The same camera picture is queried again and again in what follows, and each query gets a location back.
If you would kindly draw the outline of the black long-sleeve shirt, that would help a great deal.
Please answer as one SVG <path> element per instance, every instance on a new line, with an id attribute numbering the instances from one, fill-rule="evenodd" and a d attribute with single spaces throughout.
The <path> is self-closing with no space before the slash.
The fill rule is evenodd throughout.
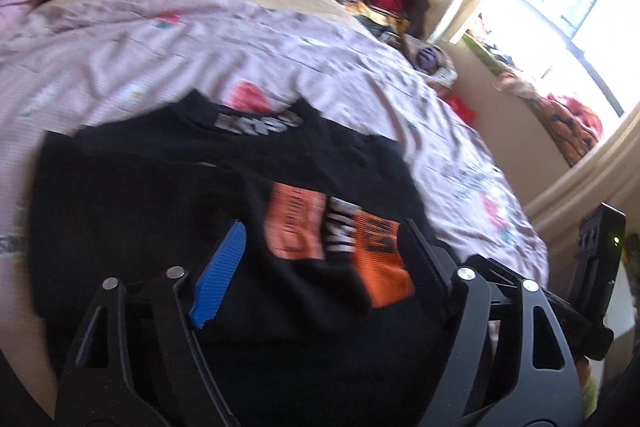
<path id="1" fill-rule="evenodd" d="M 142 116 L 47 133 L 30 191 L 28 269 L 64 365 L 107 277 L 198 273 L 231 225 L 246 246 L 198 334 L 244 426 L 414 426 L 449 335 L 425 313 L 399 225 L 434 235 L 395 142 L 322 118 L 231 112 L 192 92 Z"/>

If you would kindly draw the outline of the clothes on window sill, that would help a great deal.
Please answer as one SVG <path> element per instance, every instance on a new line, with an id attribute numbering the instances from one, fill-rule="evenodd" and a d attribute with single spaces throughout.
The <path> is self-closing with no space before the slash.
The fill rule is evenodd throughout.
<path id="1" fill-rule="evenodd" d="M 589 107 L 570 96 L 539 94 L 518 70 L 500 61 L 468 32 L 462 41 L 494 75 L 496 91 L 515 96 L 525 103 L 547 131 L 567 165 L 574 167 L 599 144 L 604 135 L 602 121 Z"/>

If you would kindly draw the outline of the purple cloth in bag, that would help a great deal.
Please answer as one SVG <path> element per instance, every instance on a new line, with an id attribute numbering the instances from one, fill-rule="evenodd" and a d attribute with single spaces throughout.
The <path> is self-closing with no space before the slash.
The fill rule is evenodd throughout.
<path id="1" fill-rule="evenodd" d="M 450 89 L 458 78 L 451 57 L 436 44 L 401 36 L 401 51 L 413 68 L 435 88 Z"/>

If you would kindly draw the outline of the window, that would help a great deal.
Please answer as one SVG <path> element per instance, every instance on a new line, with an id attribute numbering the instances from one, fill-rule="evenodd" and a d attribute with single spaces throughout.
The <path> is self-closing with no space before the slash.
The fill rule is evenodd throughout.
<path id="1" fill-rule="evenodd" d="M 604 121 L 639 101 L 639 0 L 486 0 L 466 33 L 538 94 Z"/>

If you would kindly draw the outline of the pink patterned bed sheet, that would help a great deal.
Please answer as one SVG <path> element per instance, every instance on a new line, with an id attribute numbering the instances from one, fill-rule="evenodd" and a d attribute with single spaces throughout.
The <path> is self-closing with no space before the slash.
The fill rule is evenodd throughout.
<path id="1" fill-rule="evenodd" d="M 22 243 L 36 147 L 193 88 L 224 104 L 257 90 L 274 108 L 301 95 L 396 140 L 440 239 L 547 280 L 546 246 L 480 135 L 362 27 L 242 0 L 52 2 L 1 34 L 1 348 L 46 410 L 54 376 Z"/>

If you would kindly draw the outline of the pink quilt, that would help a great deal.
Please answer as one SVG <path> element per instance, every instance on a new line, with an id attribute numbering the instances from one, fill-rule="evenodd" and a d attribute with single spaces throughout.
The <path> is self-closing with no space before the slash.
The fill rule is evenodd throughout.
<path id="1" fill-rule="evenodd" d="M 0 29 L 5 30 L 15 25 L 46 1 L 49 0 L 1 0 Z"/>

